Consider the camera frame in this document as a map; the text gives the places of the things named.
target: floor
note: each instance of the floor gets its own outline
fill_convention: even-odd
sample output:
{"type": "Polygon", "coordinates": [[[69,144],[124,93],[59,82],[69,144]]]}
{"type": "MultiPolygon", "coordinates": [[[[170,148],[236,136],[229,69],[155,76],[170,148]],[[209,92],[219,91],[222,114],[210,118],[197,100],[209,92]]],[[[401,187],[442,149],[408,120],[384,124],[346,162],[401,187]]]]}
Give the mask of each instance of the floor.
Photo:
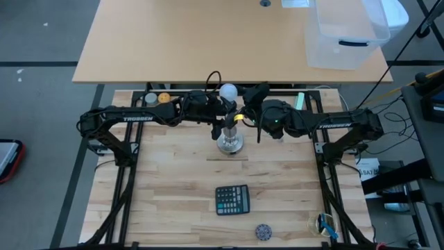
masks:
{"type": "MultiPolygon", "coordinates": [[[[424,17],[416,1],[401,2],[410,15],[410,22],[383,48],[387,60],[394,59],[424,17]]],[[[425,0],[429,8],[434,2],[425,0]]],[[[98,3],[99,0],[0,0],[0,61],[78,60],[98,3]]],[[[443,18],[436,21],[441,32],[444,31],[443,18]]],[[[422,40],[415,38],[401,57],[402,60],[443,58],[444,53],[433,35],[422,40]]],[[[394,67],[391,70],[394,83],[380,86],[374,96],[412,82],[418,72],[430,73],[440,68],[394,67]]],[[[2,249],[49,247],[80,144],[74,125],[80,114],[91,106],[96,89],[94,85],[74,85],[71,82],[74,70],[71,67],[0,68],[0,115],[3,117],[0,138],[15,138],[28,147],[16,177],[0,186],[2,249]]],[[[348,105],[354,107],[372,85],[337,87],[348,105]]],[[[141,88],[143,86],[124,84],[106,86],[101,106],[110,104],[115,89],[141,88]]],[[[402,103],[396,103],[387,112],[408,117],[402,103]]],[[[402,129],[401,123],[385,119],[382,122],[385,131],[402,129]]],[[[400,140],[402,138],[397,135],[387,135],[371,142],[369,151],[384,150],[400,140]]],[[[375,156],[364,154],[363,157],[375,156]]],[[[377,157],[410,163],[423,156],[418,143],[408,140],[377,157]]],[[[96,157],[88,153],[63,246],[72,246],[78,241],[95,164],[96,157]]],[[[368,207],[377,229],[377,241],[395,241],[391,246],[406,246],[405,237],[415,231],[410,216],[388,212],[378,200],[368,201],[368,207]]],[[[432,230],[427,220],[425,224],[428,230],[432,230]]],[[[434,239],[430,240],[437,249],[434,239]]]]}

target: wooden tabletop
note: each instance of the wooden tabletop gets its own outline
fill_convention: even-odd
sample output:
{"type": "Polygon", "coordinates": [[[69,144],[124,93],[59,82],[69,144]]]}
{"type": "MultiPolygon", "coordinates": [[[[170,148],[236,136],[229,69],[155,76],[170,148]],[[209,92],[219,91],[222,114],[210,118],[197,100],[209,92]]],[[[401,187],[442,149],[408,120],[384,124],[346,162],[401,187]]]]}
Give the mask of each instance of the wooden tabletop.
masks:
{"type": "MultiPolygon", "coordinates": [[[[129,106],[132,93],[117,91],[113,105],[129,106]]],[[[341,109],[336,90],[321,90],[321,96],[325,112],[341,109]]],[[[270,98],[289,103],[295,99],[270,98]]],[[[125,127],[124,123],[116,124],[111,131],[122,140],[125,127]]],[[[175,128],[145,123],[126,244],[138,241],[144,246],[317,247],[328,241],[312,235],[307,228],[309,217],[323,211],[313,144],[307,136],[285,135],[283,142],[278,142],[262,133],[262,141],[257,144],[256,129],[239,124],[245,146],[239,154],[226,156],[211,140],[210,131],[211,126],[191,122],[175,128]],[[216,215],[215,188],[241,184],[250,188],[251,212],[216,215]],[[259,224],[272,228],[269,241],[256,238],[254,232],[259,224]]],[[[345,133],[346,129],[330,130],[330,138],[335,141],[345,133]]],[[[100,157],[99,163],[112,159],[111,155],[100,157]]],[[[343,161],[355,166],[351,156],[345,156],[343,161]]],[[[345,211],[371,239],[373,230],[359,176],[346,167],[336,169],[345,211]]],[[[113,163],[97,169],[80,242],[90,238],[108,215],[116,176],[113,163]]]]}
{"type": "Polygon", "coordinates": [[[219,70],[226,83],[376,83],[386,70],[381,49],[357,70],[308,67],[307,9],[271,2],[101,1],[73,81],[203,83],[219,70]]]}

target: plastic storage bin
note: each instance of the plastic storage bin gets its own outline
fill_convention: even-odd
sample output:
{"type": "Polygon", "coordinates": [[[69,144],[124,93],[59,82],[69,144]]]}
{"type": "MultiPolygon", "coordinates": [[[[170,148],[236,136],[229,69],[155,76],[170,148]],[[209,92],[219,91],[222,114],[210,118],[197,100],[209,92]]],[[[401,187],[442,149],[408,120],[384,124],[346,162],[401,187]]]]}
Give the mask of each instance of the plastic storage bin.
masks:
{"type": "Polygon", "coordinates": [[[356,69],[390,39],[380,0],[309,0],[305,50],[311,67],[356,69]]]}

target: calculator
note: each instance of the calculator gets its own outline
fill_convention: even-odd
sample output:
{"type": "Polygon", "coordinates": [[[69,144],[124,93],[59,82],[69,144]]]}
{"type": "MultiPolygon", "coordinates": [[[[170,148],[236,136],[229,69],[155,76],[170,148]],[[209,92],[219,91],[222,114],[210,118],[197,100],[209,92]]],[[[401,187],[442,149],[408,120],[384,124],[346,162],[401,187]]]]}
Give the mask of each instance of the calculator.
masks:
{"type": "Polygon", "coordinates": [[[250,212],[250,195],[247,185],[216,188],[217,215],[241,215],[250,212]]]}

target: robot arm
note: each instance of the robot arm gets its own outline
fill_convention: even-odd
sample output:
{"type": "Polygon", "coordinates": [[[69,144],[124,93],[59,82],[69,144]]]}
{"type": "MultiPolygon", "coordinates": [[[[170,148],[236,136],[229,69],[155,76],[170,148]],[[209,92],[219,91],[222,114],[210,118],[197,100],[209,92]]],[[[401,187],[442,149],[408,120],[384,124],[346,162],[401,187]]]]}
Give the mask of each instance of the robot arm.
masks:
{"type": "Polygon", "coordinates": [[[114,152],[116,165],[129,167],[134,163],[129,143],[117,139],[110,128],[119,122],[157,122],[161,125],[177,126],[182,121],[205,122],[213,126],[212,139],[217,140],[224,126],[227,108],[215,95],[196,90],[168,103],[154,107],[118,108],[108,106],[90,110],[80,116],[77,124],[83,138],[98,140],[114,152]]]}
{"type": "Polygon", "coordinates": [[[111,132],[111,126],[118,122],[157,122],[166,126],[177,126],[182,121],[204,122],[213,126],[212,139],[217,140],[224,127],[232,128],[238,114],[251,119],[260,131],[264,130],[278,139],[284,131],[292,137],[313,136],[318,129],[352,128],[335,143],[323,145],[325,161],[333,163],[342,158],[344,151],[357,146],[363,140],[377,140],[384,132],[377,115],[370,110],[352,112],[312,113],[308,110],[295,110],[291,105],[280,100],[266,100],[268,85],[258,85],[239,92],[245,106],[236,110],[236,104],[216,98],[200,90],[188,92],[168,103],[154,107],[118,108],[109,106],[86,112],[80,117],[81,135],[88,140],[98,140],[114,152],[116,165],[131,166],[133,154],[130,144],[121,142],[111,132]]]}

